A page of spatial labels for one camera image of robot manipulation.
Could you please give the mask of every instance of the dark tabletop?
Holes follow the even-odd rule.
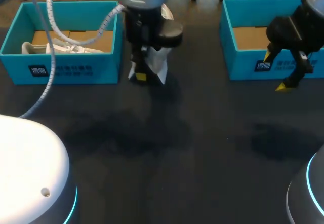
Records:
[[[82,223],[288,224],[287,187],[324,142],[323,80],[291,94],[279,81],[231,82],[218,0],[169,0],[184,23],[164,87],[55,86],[31,118],[63,140]],[[18,116],[43,86],[14,86],[0,68],[0,109]]]

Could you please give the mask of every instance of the blue box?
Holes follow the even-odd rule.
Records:
[[[40,3],[48,22],[46,4]],[[54,2],[53,11],[60,30],[97,31],[106,15],[118,2]],[[15,85],[46,84],[48,77],[35,77],[31,67],[44,66],[51,71],[51,55],[21,54],[24,42],[32,42],[35,31],[44,30],[33,3],[22,3],[0,50],[0,59]],[[54,84],[116,84],[122,54],[123,26],[121,15],[109,24],[113,31],[111,53],[57,54],[57,68],[79,68],[80,73],[59,73]]]
[[[237,27],[267,27],[276,16],[293,14],[301,0],[224,0],[220,22],[220,39],[231,80],[284,79],[295,68],[289,50],[282,52],[269,69],[262,68],[266,49],[239,50],[233,33]],[[306,78],[324,78],[324,49],[310,58],[314,73]]]

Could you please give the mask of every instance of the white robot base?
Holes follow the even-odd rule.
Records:
[[[290,183],[286,211],[291,224],[324,224],[324,147]]]
[[[47,127],[0,115],[0,224],[76,224],[67,151]]]

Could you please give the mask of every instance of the white cable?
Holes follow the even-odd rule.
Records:
[[[110,23],[110,21],[112,20],[112,18],[116,15],[119,14],[123,11],[123,9],[125,8],[123,5],[119,4],[118,6],[116,6],[104,19],[104,21],[102,22],[99,30],[98,30],[98,35],[95,38],[91,38],[89,40],[86,41],[76,41],[73,40],[71,38],[68,38],[67,36],[65,36],[59,29],[59,27],[56,25],[55,19],[54,19],[54,14],[53,14],[53,0],[46,0],[46,7],[47,7],[47,14],[49,17],[49,21],[51,24],[51,27],[53,29],[53,31],[62,39],[64,39],[65,41],[74,44],[74,45],[78,45],[78,46],[83,46],[86,44],[90,44],[90,43],[94,43],[98,38],[100,38],[103,35],[103,32],[106,30],[108,24]]]
[[[50,44],[50,48],[51,48],[51,72],[50,72],[50,77],[49,77],[49,81],[47,82],[47,85],[44,89],[44,92],[42,93],[42,95],[40,96],[40,98],[38,99],[38,101],[34,104],[34,106],[31,107],[31,109],[29,109],[27,112],[25,112],[23,115],[19,116],[20,118],[27,118],[28,116],[30,116],[40,105],[41,103],[44,101],[44,99],[46,98],[52,84],[54,81],[54,75],[55,75],[55,68],[56,68],[56,61],[55,61],[55,52],[54,52],[54,48],[53,48],[53,43],[52,43],[52,39],[50,37],[50,32],[49,29],[47,27],[46,21],[44,19],[44,16],[41,12],[41,8],[39,7],[37,0],[32,0],[32,2],[34,3],[38,15],[40,17],[40,21],[42,23],[42,26],[44,28],[47,40]]]

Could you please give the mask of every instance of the cardboard box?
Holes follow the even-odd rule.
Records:
[[[96,37],[97,31],[71,31],[70,38],[78,41],[85,41]],[[92,44],[85,45],[87,48],[97,49],[105,53],[110,53],[113,43],[113,31],[105,31],[103,36]]]
[[[62,33],[69,37],[70,36],[70,32],[69,31],[62,31]],[[60,39],[60,37],[58,35],[56,35],[55,32],[50,31],[50,37],[53,38],[58,38]],[[47,36],[45,34],[45,31],[42,30],[38,30],[35,32],[34,37],[32,39],[32,44],[34,45],[43,45],[43,44],[47,44],[48,40],[47,40]]]
[[[273,63],[263,60],[269,41],[265,29],[276,16],[293,14],[301,0],[224,0],[220,40],[231,80],[284,79],[295,69],[288,50],[282,50]],[[306,78],[324,78],[324,49],[313,53],[314,72]]]
[[[62,32],[68,38],[72,38],[78,41],[86,41],[91,38],[95,38],[98,35],[97,31],[63,31]],[[57,38],[63,41],[55,32],[50,31],[51,38]],[[36,31],[32,44],[42,45],[48,43],[47,37],[44,31]],[[104,53],[110,53],[113,44],[113,31],[104,31],[103,36],[97,41],[91,44],[84,45],[86,48],[92,48],[100,50]]]
[[[233,28],[237,48],[239,50],[267,49],[270,41],[266,29],[267,27]]]
[[[54,2],[57,26],[77,31],[74,38],[94,37],[117,2]],[[46,3],[40,3],[47,17]],[[33,3],[22,3],[0,50],[0,59],[15,85],[46,84],[51,71],[50,54],[21,54],[24,42],[46,44],[43,26]],[[95,48],[104,53],[57,54],[54,84],[116,84],[122,57],[122,16],[117,15]]]

